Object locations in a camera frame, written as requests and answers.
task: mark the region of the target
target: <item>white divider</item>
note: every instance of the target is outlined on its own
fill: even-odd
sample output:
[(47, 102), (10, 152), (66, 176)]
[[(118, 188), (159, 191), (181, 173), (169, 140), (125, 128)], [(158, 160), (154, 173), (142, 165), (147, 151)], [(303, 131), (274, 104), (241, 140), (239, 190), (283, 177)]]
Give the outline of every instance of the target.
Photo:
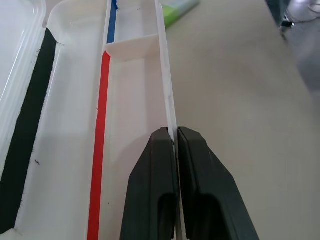
[(160, 59), (161, 59), (161, 70), (162, 70), (162, 79), (163, 79), (163, 91), (166, 107), (166, 115), (168, 119), (168, 130), (171, 138), (178, 146), (178, 127), (176, 119), (176, 109), (175, 109), (175, 100), (174, 92), (172, 88), (171, 80), (171, 70), (170, 70), (170, 61), (169, 61), (169, 52), (167, 44), (167, 35), (166, 27), (164, 21), (164, 14), (162, 6), (159, 3), (159, 0), (155, 0), (156, 5), (156, 17), (157, 25), (159, 31), (159, 42), (160, 42)]
[(154, 0), (117, 0), (114, 42), (158, 34)]
[(123, 42), (109, 43), (106, 52), (114, 59), (128, 61), (150, 56), (159, 56), (159, 35), (149, 35)]

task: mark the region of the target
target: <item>blue stripe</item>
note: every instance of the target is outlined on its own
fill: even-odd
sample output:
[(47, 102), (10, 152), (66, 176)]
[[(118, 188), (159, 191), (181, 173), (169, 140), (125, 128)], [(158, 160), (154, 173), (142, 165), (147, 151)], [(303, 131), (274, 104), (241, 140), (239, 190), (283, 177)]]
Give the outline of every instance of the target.
[(109, 29), (108, 29), (108, 37), (106, 39), (107, 44), (111, 44), (115, 41), (117, 9), (118, 9), (117, 0), (112, 0), (110, 20), (109, 20)]

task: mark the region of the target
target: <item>white plastic tray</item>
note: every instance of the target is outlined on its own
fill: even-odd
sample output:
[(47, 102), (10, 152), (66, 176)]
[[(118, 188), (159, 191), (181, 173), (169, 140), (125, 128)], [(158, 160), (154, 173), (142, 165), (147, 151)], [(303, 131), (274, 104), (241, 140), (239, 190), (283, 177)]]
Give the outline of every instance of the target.
[[(109, 74), (99, 239), (120, 237), (129, 175), (150, 135), (168, 127), (174, 138), (161, 6), (118, 0), (114, 41), (107, 44), (111, 6), (112, 0), (65, 0), (50, 14), (47, 28), (58, 42), (51, 80), (16, 227), (0, 240), (87, 238), (94, 149), (101, 143), (101, 67)], [(102, 65), (105, 50), (110, 66)]]
[(0, 1), (0, 177), (43, 33), (45, 0)]

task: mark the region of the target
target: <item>plastic container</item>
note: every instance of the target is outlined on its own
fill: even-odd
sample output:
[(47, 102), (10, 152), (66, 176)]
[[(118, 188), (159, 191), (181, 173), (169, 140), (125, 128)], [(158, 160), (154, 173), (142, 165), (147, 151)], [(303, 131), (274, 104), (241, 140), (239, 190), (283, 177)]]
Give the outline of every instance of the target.
[[(27, 15), (32, 15), (34, 23), (30, 32), (24, 31), (30, 26), (26, 21), (16, 30), (17, 36), (29, 33), (30, 41), (19, 41), (15, 47), (29, 51), (20, 56), (20, 50), (19, 61), (6, 68), (17, 68), (16, 76), (24, 79), (20, 90), (24, 94), (18, 94), (18, 78), (13, 74), (7, 75), (14, 90), (2, 90), (8, 97), (0, 102), (0, 148), (8, 151), (15, 127), (15, 121), (9, 119), (13, 115), (17, 119), (26, 95), (45, 32), (41, 26), (46, 5), (42, 0), (0, 4), (17, 9), (15, 17), (20, 16), (21, 21), (18, 9), (30, 7)], [(0, 9), (1, 14), (9, 11)], [(3, 28), (10, 30), (6, 25), (1, 25), (1, 31)], [(161, 5), (158, 0), (65, 0), (50, 13), (47, 28), (58, 42), (51, 79), (16, 225), (0, 235), (0, 240), (95, 240), (98, 230), (99, 239), (119, 239), (129, 175), (151, 133), (168, 127), (174, 139), (177, 132)], [(112, 41), (110, 28), (114, 28)], [(105, 94), (107, 110), (101, 109)], [(104, 111), (106, 121), (101, 125)], [(3, 131), (10, 124), (4, 140)], [(100, 159), (96, 154), (101, 144)], [(2, 153), (3, 168), (6, 155)], [(92, 209), (90, 203), (100, 203), (101, 189), (100, 210)]]

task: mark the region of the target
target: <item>beige table surface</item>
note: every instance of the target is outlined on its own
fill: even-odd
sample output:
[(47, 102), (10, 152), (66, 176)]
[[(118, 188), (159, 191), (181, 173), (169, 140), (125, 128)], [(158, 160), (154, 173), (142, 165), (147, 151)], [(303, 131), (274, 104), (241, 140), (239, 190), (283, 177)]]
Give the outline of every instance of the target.
[(320, 239), (320, 120), (265, 2), (202, 0), (167, 40), (178, 125), (232, 173), (260, 239)]

